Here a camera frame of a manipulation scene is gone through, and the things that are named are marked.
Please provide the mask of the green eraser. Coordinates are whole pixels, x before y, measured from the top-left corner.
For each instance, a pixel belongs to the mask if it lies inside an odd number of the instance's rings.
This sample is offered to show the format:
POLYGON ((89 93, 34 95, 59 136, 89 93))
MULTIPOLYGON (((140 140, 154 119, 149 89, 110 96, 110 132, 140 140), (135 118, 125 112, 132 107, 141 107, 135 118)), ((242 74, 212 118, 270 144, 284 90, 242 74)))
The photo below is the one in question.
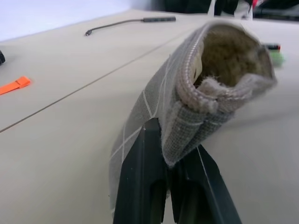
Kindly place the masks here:
POLYGON ((284 57, 280 53, 280 50, 270 50, 269 51, 271 62, 274 67, 281 67, 284 62, 284 57))

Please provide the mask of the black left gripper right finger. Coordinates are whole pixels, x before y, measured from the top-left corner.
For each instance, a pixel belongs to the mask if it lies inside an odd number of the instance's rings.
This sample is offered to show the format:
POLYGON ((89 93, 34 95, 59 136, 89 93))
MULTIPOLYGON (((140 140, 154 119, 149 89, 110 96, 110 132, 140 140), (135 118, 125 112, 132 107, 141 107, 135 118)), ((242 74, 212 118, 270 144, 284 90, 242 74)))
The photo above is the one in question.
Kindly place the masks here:
POLYGON ((171 169, 175 224, 242 224, 219 168, 199 146, 171 169))

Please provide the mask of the dark background furniture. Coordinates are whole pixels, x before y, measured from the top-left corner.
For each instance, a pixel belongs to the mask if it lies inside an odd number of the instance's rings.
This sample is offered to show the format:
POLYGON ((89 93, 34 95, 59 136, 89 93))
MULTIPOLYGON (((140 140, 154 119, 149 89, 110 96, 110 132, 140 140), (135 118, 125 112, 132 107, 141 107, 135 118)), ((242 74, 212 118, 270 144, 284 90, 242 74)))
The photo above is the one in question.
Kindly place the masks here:
MULTIPOLYGON (((208 14, 208 0, 164 0, 167 12, 208 14)), ((299 22, 299 0, 264 0, 253 9, 253 19, 299 22)))

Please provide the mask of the white and red background object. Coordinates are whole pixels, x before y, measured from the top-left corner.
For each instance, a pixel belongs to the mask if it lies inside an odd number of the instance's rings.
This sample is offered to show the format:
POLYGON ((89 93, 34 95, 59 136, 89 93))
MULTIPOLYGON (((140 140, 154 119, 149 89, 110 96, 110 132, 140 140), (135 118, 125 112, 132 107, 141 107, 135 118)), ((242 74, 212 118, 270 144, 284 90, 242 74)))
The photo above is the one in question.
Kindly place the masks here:
POLYGON ((264 0, 208 0, 208 14, 214 16, 253 19, 253 9, 264 0))

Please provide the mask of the orange plastic utility knife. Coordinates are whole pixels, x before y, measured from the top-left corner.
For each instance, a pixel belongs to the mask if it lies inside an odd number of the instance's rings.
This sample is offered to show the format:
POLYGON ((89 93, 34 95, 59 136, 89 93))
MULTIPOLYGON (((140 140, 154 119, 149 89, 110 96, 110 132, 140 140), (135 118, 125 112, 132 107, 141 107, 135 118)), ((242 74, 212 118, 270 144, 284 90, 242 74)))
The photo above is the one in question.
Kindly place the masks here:
POLYGON ((31 80, 26 76, 22 76, 17 80, 0 87, 0 95, 6 94, 10 91, 24 88, 31 83, 31 80))

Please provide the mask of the grey checked fabric pouch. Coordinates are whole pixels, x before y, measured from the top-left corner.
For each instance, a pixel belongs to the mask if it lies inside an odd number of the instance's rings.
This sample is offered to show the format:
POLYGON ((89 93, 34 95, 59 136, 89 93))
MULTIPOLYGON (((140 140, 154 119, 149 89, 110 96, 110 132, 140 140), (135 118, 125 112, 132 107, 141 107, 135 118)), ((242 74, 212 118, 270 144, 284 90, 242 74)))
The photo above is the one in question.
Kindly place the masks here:
POLYGON ((208 22, 169 56, 138 97, 109 161, 110 208, 121 166, 142 126, 156 118, 169 167, 276 84, 268 49, 243 28, 208 22))

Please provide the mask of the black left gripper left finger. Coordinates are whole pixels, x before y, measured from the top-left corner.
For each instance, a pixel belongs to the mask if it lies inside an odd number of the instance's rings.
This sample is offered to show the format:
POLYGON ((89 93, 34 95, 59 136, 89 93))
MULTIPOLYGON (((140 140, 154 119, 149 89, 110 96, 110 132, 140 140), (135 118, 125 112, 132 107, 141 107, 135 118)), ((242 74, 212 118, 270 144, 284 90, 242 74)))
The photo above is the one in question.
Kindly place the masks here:
POLYGON ((167 168, 156 118, 141 128, 122 167, 113 224, 161 224, 167 192, 167 168))

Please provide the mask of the black marker with red end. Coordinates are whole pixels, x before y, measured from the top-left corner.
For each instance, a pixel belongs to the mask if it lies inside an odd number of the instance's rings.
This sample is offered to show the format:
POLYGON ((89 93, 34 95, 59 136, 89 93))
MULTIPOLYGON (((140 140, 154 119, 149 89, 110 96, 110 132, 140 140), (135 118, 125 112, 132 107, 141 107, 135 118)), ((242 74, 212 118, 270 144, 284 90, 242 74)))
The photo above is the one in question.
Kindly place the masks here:
POLYGON ((263 44, 268 50, 280 51, 281 45, 277 43, 264 43, 263 44))

